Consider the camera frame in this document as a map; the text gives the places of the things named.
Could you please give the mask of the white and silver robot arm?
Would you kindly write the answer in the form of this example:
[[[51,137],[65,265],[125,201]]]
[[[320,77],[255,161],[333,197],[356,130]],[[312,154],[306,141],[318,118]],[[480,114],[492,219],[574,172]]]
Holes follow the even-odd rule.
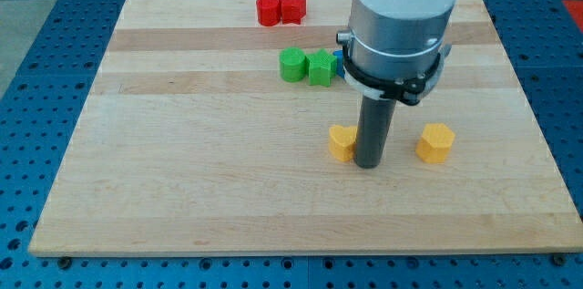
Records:
[[[337,34],[345,81],[364,97],[414,106],[438,83],[456,0],[352,0]]]

